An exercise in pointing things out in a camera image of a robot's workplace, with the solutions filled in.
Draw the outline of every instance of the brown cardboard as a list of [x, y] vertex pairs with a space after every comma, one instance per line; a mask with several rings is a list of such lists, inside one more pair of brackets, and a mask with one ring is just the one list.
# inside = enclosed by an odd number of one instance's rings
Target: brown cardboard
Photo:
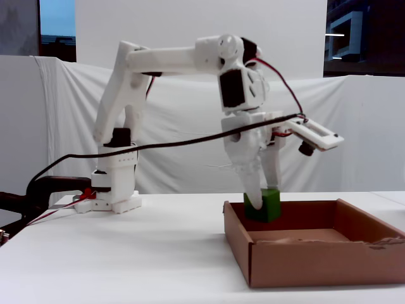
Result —
[[271, 223], [225, 202], [225, 234], [250, 287], [405, 283], [405, 233], [338, 199], [282, 202]]

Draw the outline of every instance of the robotic arm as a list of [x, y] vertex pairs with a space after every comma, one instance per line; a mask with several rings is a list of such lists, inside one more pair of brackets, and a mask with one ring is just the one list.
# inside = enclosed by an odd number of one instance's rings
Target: robotic arm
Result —
[[[268, 84], [256, 65], [245, 66], [249, 60], [260, 55], [257, 45], [234, 35], [200, 38], [194, 47], [168, 49], [146, 49], [121, 42], [113, 74], [101, 98], [94, 129], [99, 153], [127, 149], [138, 138], [150, 76], [216, 75], [222, 110], [230, 115], [222, 120], [224, 131], [282, 116], [282, 112], [261, 111], [269, 90]], [[114, 128], [123, 109], [124, 126]], [[268, 187], [278, 189], [278, 151], [285, 139], [275, 134], [285, 132], [292, 132], [304, 140], [300, 151], [307, 155], [315, 148], [325, 151], [343, 141], [321, 125], [301, 118], [224, 138], [225, 151], [256, 210], [260, 210], [263, 204], [260, 167], [263, 167]], [[77, 211], [113, 210], [121, 213], [140, 206], [140, 198], [137, 193], [134, 194], [137, 159], [137, 152], [99, 159], [97, 170], [92, 174], [92, 187], [97, 191], [97, 198], [77, 204]]]

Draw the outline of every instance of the window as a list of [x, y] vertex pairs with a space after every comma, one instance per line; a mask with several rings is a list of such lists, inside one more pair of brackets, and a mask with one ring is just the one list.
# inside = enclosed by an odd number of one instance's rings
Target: window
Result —
[[328, 0], [324, 76], [405, 76], [405, 1]]
[[75, 0], [40, 0], [41, 56], [76, 61]]

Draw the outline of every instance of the red wire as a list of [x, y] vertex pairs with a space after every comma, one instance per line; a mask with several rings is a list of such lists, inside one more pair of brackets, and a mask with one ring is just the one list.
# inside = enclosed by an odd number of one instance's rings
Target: red wire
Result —
[[296, 101], [296, 103], [297, 103], [297, 105], [298, 105], [298, 108], [299, 108], [299, 112], [300, 112], [301, 114], [303, 114], [304, 112], [303, 112], [303, 110], [302, 110], [301, 104], [299, 103], [299, 101], [298, 101], [298, 99], [297, 99], [297, 96], [295, 95], [294, 91], [290, 88], [290, 86], [288, 85], [287, 81], [285, 81], [283, 75], [281, 75], [281, 73], [280, 73], [274, 66], [272, 66], [271, 64], [269, 64], [268, 62], [266, 62], [266, 61], [264, 61], [264, 60], [262, 60], [262, 59], [260, 59], [260, 58], [253, 58], [252, 60], [257, 61], [257, 62], [260, 62], [262, 65], [265, 65], [265, 66], [268, 67], [269, 69], [273, 70], [273, 71], [280, 77], [280, 79], [281, 79], [282, 82], [284, 83], [285, 87], [290, 91], [292, 97], [293, 97], [294, 100]]
[[290, 136], [291, 134], [292, 134], [291, 132], [289, 132], [289, 133], [273, 132], [274, 136], [279, 136], [279, 137], [287, 137], [287, 136]]
[[[78, 199], [77, 201], [72, 201], [71, 203], [69, 203], [69, 204], [67, 204], [67, 205], [65, 205], [65, 206], [63, 206], [63, 207], [64, 207], [64, 208], [70, 207], [70, 206], [75, 205], [75, 204], [77, 204], [77, 203], [79, 203], [79, 202], [81, 202], [81, 201], [86, 200], [87, 198], [89, 198], [89, 197], [86, 196], [86, 197], [84, 197], [84, 198]], [[29, 222], [29, 223], [27, 224], [27, 226], [32, 225], [33, 223], [38, 222], [39, 220], [42, 220], [42, 219], [44, 219], [44, 218], [50, 216], [51, 214], [54, 214], [55, 212], [57, 212], [57, 211], [59, 211], [59, 210], [60, 210], [60, 209], [56, 209], [55, 211], [52, 211], [52, 212], [49, 212], [49, 213], [47, 213], [47, 214], [41, 215], [40, 217], [37, 217], [37, 218], [35, 218], [34, 220], [32, 220], [31, 222]]]
[[151, 83], [149, 84], [149, 87], [147, 87], [147, 90], [146, 90], [146, 97], [147, 97], [147, 95], [149, 94], [149, 91], [150, 91], [151, 88], [152, 88], [154, 79], [155, 79], [155, 76], [152, 76]]

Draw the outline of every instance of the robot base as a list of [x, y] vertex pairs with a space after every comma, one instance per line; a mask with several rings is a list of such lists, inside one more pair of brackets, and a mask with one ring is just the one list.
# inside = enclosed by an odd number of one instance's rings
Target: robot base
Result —
[[124, 213], [142, 206], [142, 198], [138, 191], [125, 201], [111, 204], [102, 199], [87, 199], [83, 202], [77, 203], [74, 207], [77, 213], [86, 213], [89, 211], [113, 211], [115, 213]]

